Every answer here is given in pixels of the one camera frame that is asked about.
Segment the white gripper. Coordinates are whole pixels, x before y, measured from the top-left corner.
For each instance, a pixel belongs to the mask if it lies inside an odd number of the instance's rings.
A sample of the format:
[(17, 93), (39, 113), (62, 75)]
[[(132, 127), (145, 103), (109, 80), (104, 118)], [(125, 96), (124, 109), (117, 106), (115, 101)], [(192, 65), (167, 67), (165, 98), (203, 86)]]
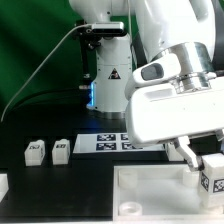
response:
[(140, 88), (128, 102), (126, 129), (135, 147), (176, 138), (174, 147), (190, 171), (201, 171), (203, 160), (189, 147), (188, 137), (216, 132), (218, 141), (224, 139), (224, 87), (215, 80), (209, 90), (185, 94), (177, 94), (170, 84)]

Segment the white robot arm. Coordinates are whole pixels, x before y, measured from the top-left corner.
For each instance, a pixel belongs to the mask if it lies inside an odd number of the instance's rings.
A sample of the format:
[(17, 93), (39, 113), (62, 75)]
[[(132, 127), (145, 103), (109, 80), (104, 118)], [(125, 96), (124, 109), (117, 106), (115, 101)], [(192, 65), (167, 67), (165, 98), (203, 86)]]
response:
[(212, 0), (69, 0), (96, 39), (88, 109), (126, 121), (134, 147), (171, 143), (193, 171), (193, 138), (224, 138), (224, 77), (212, 65)]

